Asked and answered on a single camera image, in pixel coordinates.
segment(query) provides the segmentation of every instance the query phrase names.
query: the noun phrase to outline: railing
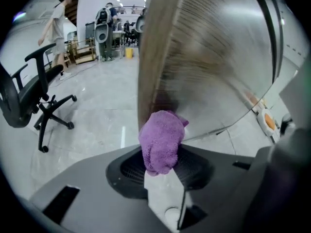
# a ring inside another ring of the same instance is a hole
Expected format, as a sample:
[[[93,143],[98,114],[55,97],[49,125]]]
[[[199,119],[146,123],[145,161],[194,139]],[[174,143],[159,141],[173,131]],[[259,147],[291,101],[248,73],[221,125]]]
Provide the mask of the railing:
[[[140,7],[140,6],[124,6],[124,7],[114,7],[118,14],[136,14],[136,15],[141,15],[142,14],[142,10],[144,9],[144,7]]]

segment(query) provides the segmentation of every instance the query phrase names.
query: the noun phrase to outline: chair armrest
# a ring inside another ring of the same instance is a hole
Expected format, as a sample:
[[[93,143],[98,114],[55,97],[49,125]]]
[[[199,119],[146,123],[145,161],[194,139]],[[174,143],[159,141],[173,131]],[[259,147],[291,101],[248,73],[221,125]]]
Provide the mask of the chair armrest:
[[[21,78],[20,78],[20,72],[21,72],[24,68],[26,68],[27,66],[28,66],[28,64],[24,65],[22,68],[20,68],[16,73],[14,73],[14,74],[11,76],[13,79],[16,79],[19,90],[21,90],[21,89],[23,88],[23,84],[22,84]]]
[[[44,94],[48,92],[48,80],[46,77],[45,69],[44,69],[44,61],[43,61],[43,56],[44,52],[52,47],[56,46],[55,43],[49,44],[45,47],[42,47],[38,49],[37,51],[34,51],[33,53],[29,54],[26,58],[25,61],[29,61],[30,59],[35,59],[36,64],[37,64],[37,70],[38,70],[38,76],[39,80],[42,86],[42,91]]]

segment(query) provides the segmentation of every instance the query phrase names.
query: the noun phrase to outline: ceiling light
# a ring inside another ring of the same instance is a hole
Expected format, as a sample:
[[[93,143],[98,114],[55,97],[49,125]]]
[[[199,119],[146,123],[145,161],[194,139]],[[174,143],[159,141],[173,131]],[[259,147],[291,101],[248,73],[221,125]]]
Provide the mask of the ceiling light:
[[[26,12],[18,12],[14,18],[13,18],[13,22],[18,20],[18,19],[21,19],[22,17],[24,17],[26,15]]]

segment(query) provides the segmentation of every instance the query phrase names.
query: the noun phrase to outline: white shorts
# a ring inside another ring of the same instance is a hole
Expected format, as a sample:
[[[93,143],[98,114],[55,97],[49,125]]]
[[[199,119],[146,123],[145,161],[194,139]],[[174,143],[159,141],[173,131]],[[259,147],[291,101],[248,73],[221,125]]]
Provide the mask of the white shorts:
[[[56,43],[56,46],[52,47],[52,53],[54,54],[54,56],[57,56],[61,53],[66,52],[65,41],[63,38],[58,38],[54,42],[51,42],[51,43]]]

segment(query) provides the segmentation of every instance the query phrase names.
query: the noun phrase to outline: blue shirt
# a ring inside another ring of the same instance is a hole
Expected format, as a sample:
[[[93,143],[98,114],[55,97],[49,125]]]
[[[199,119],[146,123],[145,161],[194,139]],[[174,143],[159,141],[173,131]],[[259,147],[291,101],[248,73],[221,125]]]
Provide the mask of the blue shirt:
[[[117,10],[115,9],[115,8],[110,8],[109,9],[110,10],[110,13],[111,13],[111,22],[109,22],[108,23],[108,27],[112,27],[112,25],[113,25],[113,19],[112,19],[112,17],[114,17],[114,16],[116,16],[117,15]]]

